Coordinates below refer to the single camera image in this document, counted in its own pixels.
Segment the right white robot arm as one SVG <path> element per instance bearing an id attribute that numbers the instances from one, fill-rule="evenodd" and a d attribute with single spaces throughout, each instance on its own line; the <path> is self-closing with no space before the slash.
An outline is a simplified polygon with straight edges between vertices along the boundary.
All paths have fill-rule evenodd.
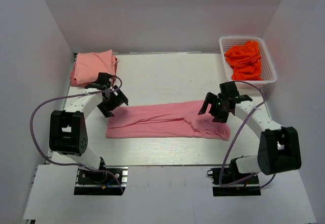
<path id="1" fill-rule="evenodd" d="M 226 123 L 229 114 L 233 114 L 259 138 L 257 155 L 231 160 L 234 171 L 241 175 L 271 175 L 300 169 L 302 160 L 297 130 L 278 124 L 259 110 L 250 96 L 239 93 L 234 81 L 219 87 L 219 94 L 207 93 L 199 114 L 208 112 L 213 122 L 220 123 Z"/>

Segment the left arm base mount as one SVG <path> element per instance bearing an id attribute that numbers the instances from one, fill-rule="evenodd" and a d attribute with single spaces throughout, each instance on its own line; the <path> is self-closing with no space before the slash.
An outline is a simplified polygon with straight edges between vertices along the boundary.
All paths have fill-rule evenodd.
<path id="1" fill-rule="evenodd" d="M 77 172 L 74 195 L 76 196 L 121 196 L 127 185 L 128 167 L 108 167 L 114 176 L 108 173 L 95 173 L 79 168 Z"/>

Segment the pink t shirt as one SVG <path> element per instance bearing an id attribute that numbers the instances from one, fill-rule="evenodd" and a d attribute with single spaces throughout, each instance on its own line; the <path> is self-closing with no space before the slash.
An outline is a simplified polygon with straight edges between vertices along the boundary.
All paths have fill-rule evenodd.
<path id="1" fill-rule="evenodd" d="M 199 115 L 203 101 L 119 107 L 108 119 L 106 138 L 205 138 L 228 140 L 231 130 L 213 122 L 210 114 Z"/>

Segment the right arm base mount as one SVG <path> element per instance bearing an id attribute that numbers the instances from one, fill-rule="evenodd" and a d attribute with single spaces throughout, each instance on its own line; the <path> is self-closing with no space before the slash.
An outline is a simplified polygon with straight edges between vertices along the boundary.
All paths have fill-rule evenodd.
<path id="1" fill-rule="evenodd" d="M 212 178 L 214 197 L 251 197 L 260 196 L 257 174 L 239 173 L 234 163 L 226 165 L 219 184 L 221 167 L 211 168 L 207 176 Z"/>

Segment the white plastic basket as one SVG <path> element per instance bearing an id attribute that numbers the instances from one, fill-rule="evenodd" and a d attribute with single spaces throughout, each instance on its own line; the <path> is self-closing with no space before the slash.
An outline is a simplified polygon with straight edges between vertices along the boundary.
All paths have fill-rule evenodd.
<path id="1" fill-rule="evenodd" d="M 225 60 L 224 54 L 231 47 L 236 45 L 244 45 L 247 41 L 257 41 L 259 43 L 261 63 L 262 63 L 261 78 L 263 79 L 262 81 L 248 81 L 248 82 L 254 84 L 257 87 L 263 87 L 266 84 L 276 82 L 277 76 L 275 73 L 275 69 L 263 40 L 261 38 L 251 37 L 251 36 L 226 36 L 226 37 L 221 37 L 219 39 L 219 46 L 220 46 L 222 61 L 224 64 L 226 78 L 229 81 L 233 81 L 232 79 L 233 69 Z"/>

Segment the orange t shirt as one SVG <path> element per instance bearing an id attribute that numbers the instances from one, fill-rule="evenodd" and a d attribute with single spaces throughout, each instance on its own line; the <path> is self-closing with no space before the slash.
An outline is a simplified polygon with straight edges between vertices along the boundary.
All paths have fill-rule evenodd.
<path id="1" fill-rule="evenodd" d="M 262 63 L 259 43 L 247 41 L 244 45 L 231 47 L 225 60 L 233 69 L 233 80 L 262 81 Z"/>

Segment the folded salmon t shirt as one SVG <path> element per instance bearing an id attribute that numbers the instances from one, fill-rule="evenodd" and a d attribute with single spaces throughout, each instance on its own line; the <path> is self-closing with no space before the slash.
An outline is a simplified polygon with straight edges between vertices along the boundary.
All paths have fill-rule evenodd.
<path id="1" fill-rule="evenodd" d="M 105 52 L 78 53 L 70 73 L 71 86 L 85 86 L 93 83 L 99 73 L 116 75 L 118 59 L 112 50 Z"/>

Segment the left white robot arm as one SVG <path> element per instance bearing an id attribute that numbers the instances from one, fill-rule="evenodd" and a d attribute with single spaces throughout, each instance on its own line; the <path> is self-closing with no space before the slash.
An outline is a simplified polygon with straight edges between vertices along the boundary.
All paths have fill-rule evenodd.
<path id="1" fill-rule="evenodd" d="M 103 169 L 103 159 L 88 146 L 86 119 L 98 108 L 105 118 L 113 117 L 113 111 L 128 98 L 120 90 L 122 82 L 117 76 L 99 73 L 97 79 L 87 84 L 81 94 L 69 96 L 75 100 L 63 110 L 55 110 L 50 116 L 49 147 L 75 161 L 79 167 L 89 171 Z"/>

